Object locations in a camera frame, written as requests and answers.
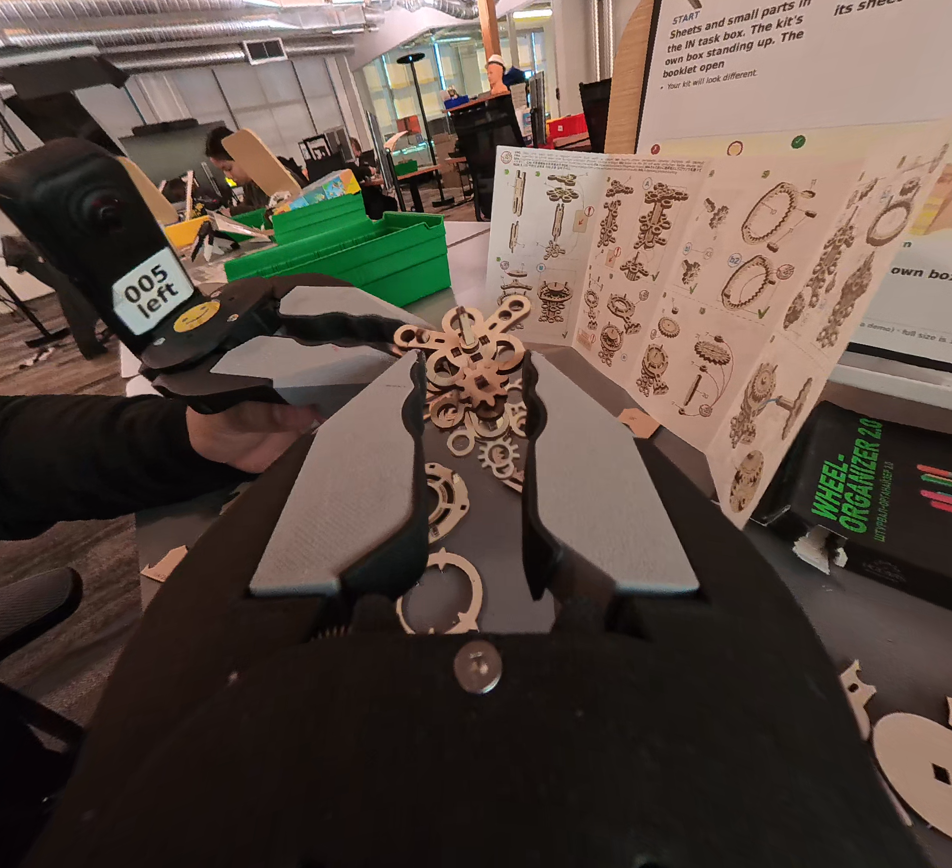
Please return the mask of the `round wooden disc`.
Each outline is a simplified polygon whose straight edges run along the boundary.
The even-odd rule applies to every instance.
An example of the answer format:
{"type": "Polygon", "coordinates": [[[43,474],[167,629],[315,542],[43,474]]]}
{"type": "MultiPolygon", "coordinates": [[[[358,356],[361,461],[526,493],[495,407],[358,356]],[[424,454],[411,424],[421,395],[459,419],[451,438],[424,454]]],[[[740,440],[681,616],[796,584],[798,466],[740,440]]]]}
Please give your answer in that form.
{"type": "Polygon", "coordinates": [[[951,730],[931,719],[892,713],[872,730],[879,766],[901,800],[951,835],[951,730]]]}

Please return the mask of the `mannequin head with helmet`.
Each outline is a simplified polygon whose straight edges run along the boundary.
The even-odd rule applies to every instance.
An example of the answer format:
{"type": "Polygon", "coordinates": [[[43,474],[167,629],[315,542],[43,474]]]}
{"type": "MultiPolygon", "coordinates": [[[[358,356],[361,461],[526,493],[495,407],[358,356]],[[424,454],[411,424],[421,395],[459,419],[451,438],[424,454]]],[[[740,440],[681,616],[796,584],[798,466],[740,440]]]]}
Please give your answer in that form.
{"type": "Polygon", "coordinates": [[[489,82],[490,96],[510,94],[514,86],[523,86],[526,73],[517,66],[506,67],[501,54],[494,53],[486,58],[485,72],[489,82]]]}

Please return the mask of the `colourful box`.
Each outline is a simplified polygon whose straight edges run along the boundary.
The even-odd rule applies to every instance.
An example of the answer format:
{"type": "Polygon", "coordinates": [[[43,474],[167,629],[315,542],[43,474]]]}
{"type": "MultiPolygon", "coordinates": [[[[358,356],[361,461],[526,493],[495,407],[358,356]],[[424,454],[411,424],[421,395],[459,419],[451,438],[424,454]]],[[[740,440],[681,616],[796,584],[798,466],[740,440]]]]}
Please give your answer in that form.
{"type": "Polygon", "coordinates": [[[344,195],[359,194],[360,184],[351,169],[330,172],[302,188],[283,210],[294,210],[321,203],[344,195]]]}

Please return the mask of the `person's left hand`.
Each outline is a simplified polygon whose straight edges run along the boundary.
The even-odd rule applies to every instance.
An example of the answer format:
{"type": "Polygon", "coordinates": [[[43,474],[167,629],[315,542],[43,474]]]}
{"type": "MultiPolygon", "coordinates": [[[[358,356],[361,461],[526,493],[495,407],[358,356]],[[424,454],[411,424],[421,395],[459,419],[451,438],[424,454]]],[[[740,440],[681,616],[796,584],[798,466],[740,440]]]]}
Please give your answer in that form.
{"type": "Polygon", "coordinates": [[[189,407],[185,424],[203,458],[257,474],[269,468],[322,418],[314,406],[243,402],[216,414],[189,407]]]}

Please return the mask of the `black model kit box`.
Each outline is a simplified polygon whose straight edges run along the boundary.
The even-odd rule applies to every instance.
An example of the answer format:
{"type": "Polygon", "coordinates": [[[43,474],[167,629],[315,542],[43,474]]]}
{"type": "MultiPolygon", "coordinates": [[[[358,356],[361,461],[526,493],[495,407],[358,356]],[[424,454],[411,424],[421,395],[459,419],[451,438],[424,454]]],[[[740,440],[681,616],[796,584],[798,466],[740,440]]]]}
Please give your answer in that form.
{"type": "Polygon", "coordinates": [[[951,606],[951,438],[815,407],[754,519],[788,539],[820,527],[845,566],[951,606]]]}

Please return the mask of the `wooden gear with rings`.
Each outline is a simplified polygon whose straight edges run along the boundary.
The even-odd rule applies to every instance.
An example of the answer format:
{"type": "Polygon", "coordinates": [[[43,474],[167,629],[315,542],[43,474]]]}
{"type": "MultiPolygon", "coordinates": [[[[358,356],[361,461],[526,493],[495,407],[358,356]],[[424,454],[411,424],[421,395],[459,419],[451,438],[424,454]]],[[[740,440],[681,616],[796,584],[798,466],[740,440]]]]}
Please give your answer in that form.
{"type": "Polygon", "coordinates": [[[516,467],[519,448],[511,436],[485,442],[480,447],[479,461],[499,481],[514,490],[521,491],[525,474],[516,467]]]}

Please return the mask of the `folded instruction booklet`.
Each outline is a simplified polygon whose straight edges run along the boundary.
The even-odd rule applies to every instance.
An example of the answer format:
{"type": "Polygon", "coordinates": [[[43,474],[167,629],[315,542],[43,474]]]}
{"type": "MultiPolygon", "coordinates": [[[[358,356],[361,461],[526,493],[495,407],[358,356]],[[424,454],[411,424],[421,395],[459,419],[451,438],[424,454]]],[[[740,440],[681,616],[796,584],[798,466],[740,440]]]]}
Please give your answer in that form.
{"type": "Polygon", "coordinates": [[[495,155],[487,299],[706,456],[746,523],[936,186],[950,124],[819,156],[495,155]]]}

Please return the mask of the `person's left forearm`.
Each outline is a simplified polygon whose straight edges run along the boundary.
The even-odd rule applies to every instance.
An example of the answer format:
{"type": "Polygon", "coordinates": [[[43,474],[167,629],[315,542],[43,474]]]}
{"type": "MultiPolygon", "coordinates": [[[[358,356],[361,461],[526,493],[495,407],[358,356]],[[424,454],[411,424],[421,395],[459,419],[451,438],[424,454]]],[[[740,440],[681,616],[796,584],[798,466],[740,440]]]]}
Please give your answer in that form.
{"type": "Polygon", "coordinates": [[[184,402],[158,396],[1,398],[1,538],[111,520],[250,481],[191,446],[184,402]]]}

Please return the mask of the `small square wooden piece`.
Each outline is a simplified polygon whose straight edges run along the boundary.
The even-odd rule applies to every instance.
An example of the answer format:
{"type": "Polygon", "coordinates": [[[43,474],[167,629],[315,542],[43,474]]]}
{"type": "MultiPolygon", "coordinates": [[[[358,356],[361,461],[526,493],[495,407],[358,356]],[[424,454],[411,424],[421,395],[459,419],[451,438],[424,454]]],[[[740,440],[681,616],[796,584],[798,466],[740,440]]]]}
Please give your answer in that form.
{"type": "Polygon", "coordinates": [[[179,545],[169,550],[153,565],[147,565],[140,571],[141,577],[156,583],[164,583],[173,574],[175,568],[188,553],[187,545],[179,545]]]}

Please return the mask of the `wooden ring model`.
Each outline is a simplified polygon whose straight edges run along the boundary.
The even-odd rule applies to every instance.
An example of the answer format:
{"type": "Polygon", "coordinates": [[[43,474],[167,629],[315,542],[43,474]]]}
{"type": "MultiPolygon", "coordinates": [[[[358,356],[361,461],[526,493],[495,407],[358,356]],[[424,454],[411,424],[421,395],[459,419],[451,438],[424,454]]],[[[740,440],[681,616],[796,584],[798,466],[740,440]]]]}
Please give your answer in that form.
{"type": "Polygon", "coordinates": [[[531,311],[524,295],[507,297],[489,317],[473,307],[459,305],[446,312],[439,328],[404,324],[394,335],[400,351],[426,354],[427,383],[438,396],[431,403],[433,422],[451,414],[480,419],[503,414],[509,375],[525,357],[525,347],[511,330],[531,311]]]}

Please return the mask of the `black studio softbox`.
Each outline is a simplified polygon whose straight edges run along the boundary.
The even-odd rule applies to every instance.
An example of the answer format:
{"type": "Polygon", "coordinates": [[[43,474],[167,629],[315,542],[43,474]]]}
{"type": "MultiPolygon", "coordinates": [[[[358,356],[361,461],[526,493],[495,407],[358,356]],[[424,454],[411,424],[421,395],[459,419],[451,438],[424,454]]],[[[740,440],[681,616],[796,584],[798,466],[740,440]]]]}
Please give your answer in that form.
{"type": "Polygon", "coordinates": [[[97,53],[3,54],[1,71],[14,87],[8,106],[43,142],[79,138],[112,153],[120,152],[75,95],[79,89],[103,85],[124,87],[127,72],[110,60],[97,53]]]}

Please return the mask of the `black mesh office chair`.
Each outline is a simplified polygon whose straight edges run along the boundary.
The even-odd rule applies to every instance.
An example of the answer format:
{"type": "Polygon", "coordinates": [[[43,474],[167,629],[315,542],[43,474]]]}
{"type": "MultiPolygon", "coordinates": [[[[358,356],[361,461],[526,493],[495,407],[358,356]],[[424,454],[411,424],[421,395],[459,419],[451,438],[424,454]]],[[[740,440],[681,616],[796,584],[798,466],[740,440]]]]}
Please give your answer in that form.
{"type": "Polygon", "coordinates": [[[77,611],[81,575],[62,567],[1,588],[1,660],[6,660],[77,611]]]}

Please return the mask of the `black floor lamp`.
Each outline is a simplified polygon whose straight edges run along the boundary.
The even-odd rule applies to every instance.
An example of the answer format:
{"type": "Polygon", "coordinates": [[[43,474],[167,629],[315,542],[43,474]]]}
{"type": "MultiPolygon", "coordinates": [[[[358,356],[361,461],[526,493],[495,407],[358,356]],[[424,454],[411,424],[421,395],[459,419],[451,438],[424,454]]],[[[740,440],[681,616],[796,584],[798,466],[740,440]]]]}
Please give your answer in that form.
{"type": "Polygon", "coordinates": [[[454,199],[453,199],[452,197],[447,198],[447,197],[446,197],[446,194],[445,194],[445,192],[444,192],[443,183],[442,183],[442,175],[441,175],[441,173],[440,173],[440,171],[439,171],[439,168],[438,168],[438,162],[437,162],[437,156],[436,156],[436,151],[435,151],[435,147],[434,147],[434,142],[433,142],[432,134],[431,134],[431,132],[430,132],[429,124],[428,124],[428,122],[427,122],[427,120],[426,120],[426,116],[425,116],[425,108],[424,108],[424,104],[423,104],[423,100],[422,100],[422,93],[421,93],[420,83],[419,83],[419,79],[418,79],[418,75],[417,75],[417,70],[416,70],[416,66],[415,66],[416,63],[419,62],[420,60],[422,60],[423,58],[424,58],[424,53],[423,53],[423,52],[412,52],[412,53],[404,54],[403,56],[399,57],[399,58],[397,59],[397,61],[398,61],[398,64],[400,64],[400,65],[408,65],[408,66],[410,67],[410,71],[411,71],[412,79],[413,79],[413,84],[414,84],[414,89],[415,89],[416,97],[417,97],[417,100],[418,100],[418,103],[419,103],[421,124],[422,124],[422,127],[423,127],[423,129],[424,129],[424,133],[425,133],[425,137],[426,137],[426,141],[427,141],[427,146],[428,146],[428,148],[429,148],[431,160],[433,161],[432,167],[433,167],[433,170],[435,171],[435,180],[436,180],[436,184],[437,184],[437,187],[438,187],[438,190],[439,190],[439,194],[440,194],[440,198],[439,198],[438,200],[433,201],[433,202],[432,202],[432,205],[433,205],[434,207],[444,208],[444,207],[453,206],[453,205],[455,204],[455,201],[454,201],[454,199]]]}

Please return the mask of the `plywood backing board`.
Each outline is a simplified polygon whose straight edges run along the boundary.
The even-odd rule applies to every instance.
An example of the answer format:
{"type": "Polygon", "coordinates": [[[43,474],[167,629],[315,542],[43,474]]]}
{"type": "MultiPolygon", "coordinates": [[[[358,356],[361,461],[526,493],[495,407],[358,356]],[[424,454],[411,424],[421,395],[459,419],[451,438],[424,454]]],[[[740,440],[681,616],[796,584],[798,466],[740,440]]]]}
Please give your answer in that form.
{"type": "Polygon", "coordinates": [[[629,155],[637,146],[649,36],[655,0],[641,0],[623,31],[614,59],[604,153],[629,155]]]}

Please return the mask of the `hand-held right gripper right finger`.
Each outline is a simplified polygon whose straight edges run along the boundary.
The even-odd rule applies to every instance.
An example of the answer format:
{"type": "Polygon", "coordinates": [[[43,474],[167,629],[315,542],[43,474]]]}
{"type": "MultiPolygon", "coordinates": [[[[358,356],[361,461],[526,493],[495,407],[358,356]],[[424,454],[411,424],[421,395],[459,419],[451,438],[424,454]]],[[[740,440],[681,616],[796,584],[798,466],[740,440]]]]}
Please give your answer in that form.
{"type": "Polygon", "coordinates": [[[629,430],[539,352],[523,368],[523,566],[556,624],[627,624],[700,582],[629,430]]]}

